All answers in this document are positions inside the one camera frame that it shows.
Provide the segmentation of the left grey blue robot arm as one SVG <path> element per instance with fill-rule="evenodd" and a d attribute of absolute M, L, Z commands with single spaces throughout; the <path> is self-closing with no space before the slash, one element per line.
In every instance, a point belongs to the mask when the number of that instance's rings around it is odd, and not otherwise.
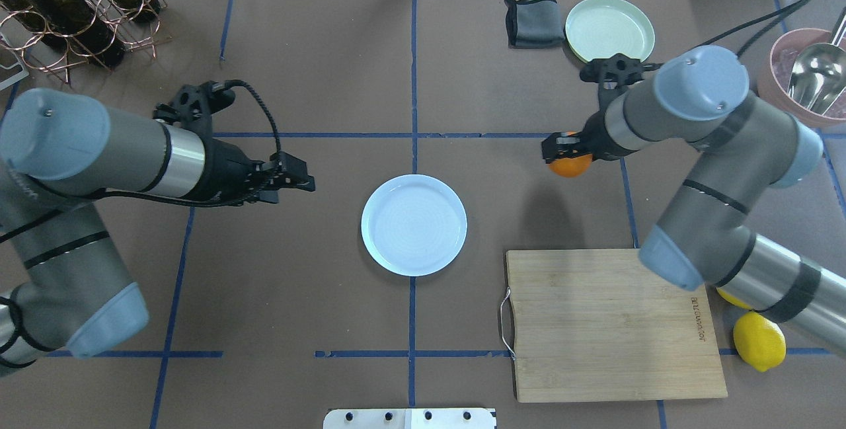
<path fill-rule="evenodd" d="M 90 358 L 149 320 L 96 209 L 111 197 L 194 208 L 278 203 L 282 188 L 312 192 L 307 164 L 279 141 L 265 160 L 215 139 L 213 115 L 235 102 L 230 80 L 182 86 L 151 118 L 93 97 L 36 88 L 2 121 L 2 240 L 29 280 L 2 293 L 2 375 L 54 350 Z"/>

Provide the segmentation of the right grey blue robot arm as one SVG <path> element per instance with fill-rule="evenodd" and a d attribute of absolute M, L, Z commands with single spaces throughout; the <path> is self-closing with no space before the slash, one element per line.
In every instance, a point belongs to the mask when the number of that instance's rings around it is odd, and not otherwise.
<path fill-rule="evenodd" d="M 626 65 L 640 71 L 622 55 L 590 71 L 598 112 L 578 133 L 547 137 L 544 161 L 616 161 L 682 139 L 699 158 L 640 246 L 640 262 L 683 290 L 721 288 L 843 356 L 844 278 L 744 225 L 765 189 L 790 187 L 816 168 L 821 138 L 751 92 L 747 69 L 716 44 L 682 53 L 639 83 L 605 89 Z"/>

